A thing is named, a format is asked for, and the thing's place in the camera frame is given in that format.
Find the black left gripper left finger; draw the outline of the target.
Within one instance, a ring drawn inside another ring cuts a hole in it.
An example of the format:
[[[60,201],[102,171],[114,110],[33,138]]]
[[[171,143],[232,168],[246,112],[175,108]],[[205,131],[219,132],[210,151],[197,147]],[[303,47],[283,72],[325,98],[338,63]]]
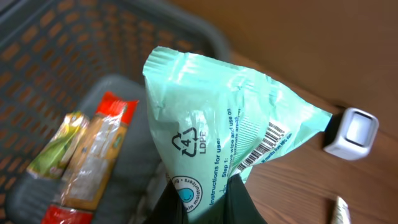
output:
[[[171,180],[143,224],[188,224],[186,209]]]

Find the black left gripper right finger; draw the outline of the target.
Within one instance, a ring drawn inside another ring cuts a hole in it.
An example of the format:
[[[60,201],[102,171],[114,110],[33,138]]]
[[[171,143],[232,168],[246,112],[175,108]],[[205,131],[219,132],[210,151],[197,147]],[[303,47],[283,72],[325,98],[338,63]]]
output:
[[[257,211],[239,174],[228,179],[224,200],[224,223],[267,224]]]

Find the orange spaghetti packet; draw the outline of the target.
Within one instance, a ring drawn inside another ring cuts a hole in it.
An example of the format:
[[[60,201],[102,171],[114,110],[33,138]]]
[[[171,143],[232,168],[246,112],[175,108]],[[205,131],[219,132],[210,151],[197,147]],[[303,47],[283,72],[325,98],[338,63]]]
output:
[[[89,224],[104,194],[139,100],[107,91],[62,177],[41,224]]]

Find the mint green wipes packet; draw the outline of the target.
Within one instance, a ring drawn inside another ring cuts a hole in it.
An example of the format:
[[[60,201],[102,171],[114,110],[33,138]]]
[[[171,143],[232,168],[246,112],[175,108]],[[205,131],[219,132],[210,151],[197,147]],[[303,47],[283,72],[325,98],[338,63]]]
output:
[[[219,223],[228,180],[324,131],[331,114],[257,70],[157,47],[148,56],[150,132],[189,223]]]

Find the white tube with gold cap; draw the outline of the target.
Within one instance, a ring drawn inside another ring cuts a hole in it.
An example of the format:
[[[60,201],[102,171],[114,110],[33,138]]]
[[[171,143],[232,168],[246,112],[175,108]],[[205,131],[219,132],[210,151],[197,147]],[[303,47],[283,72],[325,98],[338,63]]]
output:
[[[351,224],[348,204],[337,196],[330,224]]]

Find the green tea snack packet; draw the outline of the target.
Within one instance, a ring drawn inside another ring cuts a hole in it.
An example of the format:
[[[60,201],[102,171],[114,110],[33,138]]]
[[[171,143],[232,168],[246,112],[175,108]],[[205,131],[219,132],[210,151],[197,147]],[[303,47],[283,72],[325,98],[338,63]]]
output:
[[[89,123],[80,111],[66,114],[58,131],[28,165],[27,172],[36,179],[61,178]]]

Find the white barcode scanner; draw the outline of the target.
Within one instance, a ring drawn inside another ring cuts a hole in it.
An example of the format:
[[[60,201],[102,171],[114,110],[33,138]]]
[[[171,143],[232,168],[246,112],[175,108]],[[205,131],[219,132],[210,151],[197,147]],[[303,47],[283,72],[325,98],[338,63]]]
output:
[[[366,157],[373,146],[379,120],[358,108],[334,114],[325,130],[323,150],[347,161]]]

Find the grey plastic shopping basket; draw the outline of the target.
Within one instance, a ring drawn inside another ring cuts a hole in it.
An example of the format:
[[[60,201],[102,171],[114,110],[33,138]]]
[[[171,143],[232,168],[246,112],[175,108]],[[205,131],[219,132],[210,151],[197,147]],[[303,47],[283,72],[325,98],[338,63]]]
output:
[[[230,59],[211,24],[165,1],[1,2],[1,222],[40,223],[56,180],[25,170],[64,116],[105,92],[139,100],[94,223],[141,223],[166,186],[147,124],[142,67],[156,46]]]

